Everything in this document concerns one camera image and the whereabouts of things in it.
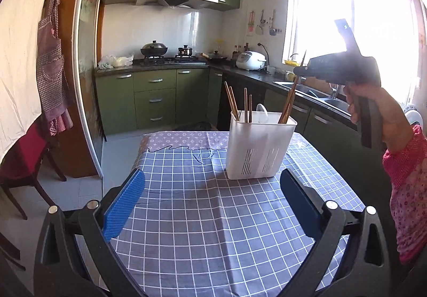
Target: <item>drawer handle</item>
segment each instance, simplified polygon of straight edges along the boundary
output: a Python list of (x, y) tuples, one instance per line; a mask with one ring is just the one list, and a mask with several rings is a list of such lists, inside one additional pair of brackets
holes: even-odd
[(315, 115), (314, 116), (314, 118), (317, 120), (317, 121), (320, 121), (320, 122), (322, 122), (322, 123), (324, 123), (324, 124), (326, 124), (326, 125), (330, 125), (332, 122), (330, 122), (330, 121), (328, 121), (328, 120), (325, 120), (324, 118), (321, 118), (320, 116), (317, 116), (317, 115)]
[(295, 110), (298, 110), (299, 112), (304, 113), (304, 114), (308, 113), (307, 109), (302, 109), (302, 108), (297, 107), (297, 106), (292, 106), (292, 108)]

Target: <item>rice cooker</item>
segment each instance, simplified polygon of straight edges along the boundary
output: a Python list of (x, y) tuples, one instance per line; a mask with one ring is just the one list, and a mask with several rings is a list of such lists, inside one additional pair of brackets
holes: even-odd
[(258, 70), (264, 69), (266, 58), (262, 53), (255, 51), (244, 51), (236, 60), (236, 66), (245, 70)]

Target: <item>person's hand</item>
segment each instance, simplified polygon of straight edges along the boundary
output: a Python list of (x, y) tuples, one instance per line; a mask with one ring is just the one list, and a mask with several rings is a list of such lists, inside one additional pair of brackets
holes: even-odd
[(344, 93), (347, 96), (347, 103), (349, 104), (351, 122), (354, 124), (359, 121), (359, 116), (356, 113), (353, 97), (350, 92), (375, 101), (383, 117), (383, 142), (387, 144), (390, 153), (403, 150), (412, 139), (414, 131), (399, 103), (381, 87), (370, 84), (347, 85), (344, 88)]

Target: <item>grid pattern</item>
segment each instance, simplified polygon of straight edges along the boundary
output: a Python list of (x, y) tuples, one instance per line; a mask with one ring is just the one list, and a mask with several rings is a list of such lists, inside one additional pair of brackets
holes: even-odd
[[(225, 164), (226, 149), (208, 147), (140, 155), (146, 188), (112, 245), (150, 297), (276, 297), (313, 245), (280, 190), (285, 168), (325, 200), (364, 208), (297, 133), (273, 178), (229, 180)], [(319, 287), (332, 280), (345, 245), (343, 237)]]

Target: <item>sink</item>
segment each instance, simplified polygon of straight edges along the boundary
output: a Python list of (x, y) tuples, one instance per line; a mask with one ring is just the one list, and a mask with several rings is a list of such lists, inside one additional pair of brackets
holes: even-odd
[(342, 110), (343, 112), (346, 112), (346, 113), (349, 112), (347, 110), (349, 105), (344, 101), (341, 101), (335, 98), (326, 98), (326, 99), (322, 99), (322, 101), (329, 104), (330, 106), (333, 106), (335, 108), (338, 108), (339, 110)]
[[(275, 81), (274, 84), (277, 84), (277, 85), (280, 85), (283, 87), (287, 87), (290, 89), (293, 85), (293, 82)], [(295, 89), (296, 89), (296, 91), (302, 92), (304, 94), (308, 94), (309, 96), (314, 97), (314, 98), (328, 98), (329, 97), (328, 94), (326, 94), (322, 91), (313, 89), (313, 88), (306, 86), (306, 85), (297, 85)]]

